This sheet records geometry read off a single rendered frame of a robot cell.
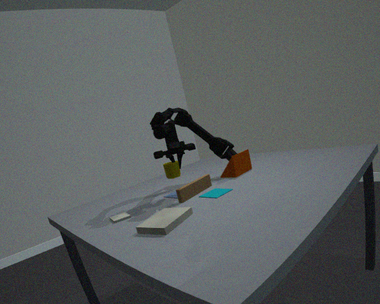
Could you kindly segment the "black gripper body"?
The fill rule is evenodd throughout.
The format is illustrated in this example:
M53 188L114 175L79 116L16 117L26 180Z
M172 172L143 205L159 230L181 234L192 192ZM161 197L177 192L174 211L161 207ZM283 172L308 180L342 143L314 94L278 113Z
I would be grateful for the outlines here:
M177 134L176 135L173 135L173 136L168 136L168 137L165 137L165 142L166 142L166 145L168 143L168 140L171 140L172 141L175 141L175 139L177 139ZM184 153L184 150L194 150L196 149L195 145L193 143L189 143L189 144L185 144L185 149L182 149L181 150L181 153ZM166 157L169 157L169 156L172 156L170 154L170 151L156 151L153 153L153 156L154 156L154 159L159 159L159 158L163 158L163 156L166 156Z

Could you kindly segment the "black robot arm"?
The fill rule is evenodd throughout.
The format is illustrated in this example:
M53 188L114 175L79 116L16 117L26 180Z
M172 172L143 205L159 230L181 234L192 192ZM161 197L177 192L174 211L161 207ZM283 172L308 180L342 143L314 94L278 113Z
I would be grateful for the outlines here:
M172 120L171 117L174 113L178 114L176 115L174 120ZM164 123L166 120L168 120L168 122ZM187 127L190 130L192 130L195 134L200 136L200 138L202 138L209 144L210 150L212 150L221 159L227 159L229 161L232 156L237 154L233 150L234 145L232 143L230 143L226 139L222 139L221 137L214 137L213 135L211 135L204 128L202 128L200 125L194 122L192 116L186 110L183 110L181 108L168 108L163 113L156 112L150 123L155 138L157 139L163 139L168 136L176 135L177 133L175 129L175 124L180 125L181 127ZM178 138L172 142L171 140L168 140L167 149L168 151L170 151L171 155L181 153L181 150L185 149L185 143L184 141L179 142ZM226 149L227 151L224 153Z

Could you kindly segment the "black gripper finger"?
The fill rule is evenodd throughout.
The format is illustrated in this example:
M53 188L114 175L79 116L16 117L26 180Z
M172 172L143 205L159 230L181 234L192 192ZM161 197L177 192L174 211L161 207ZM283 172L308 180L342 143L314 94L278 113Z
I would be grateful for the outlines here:
M185 154L185 153L180 153L180 154L177 153L177 159L178 159L178 162L179 162L179 168L180 169L181 169L181 161L182 161L183 154Z
M166 157L166 158L169 158L169 159L171 160L172 163L175 162L175 160L174 160L174 156L173 156L173 155L172 155L172 156L169 156L169 157Z

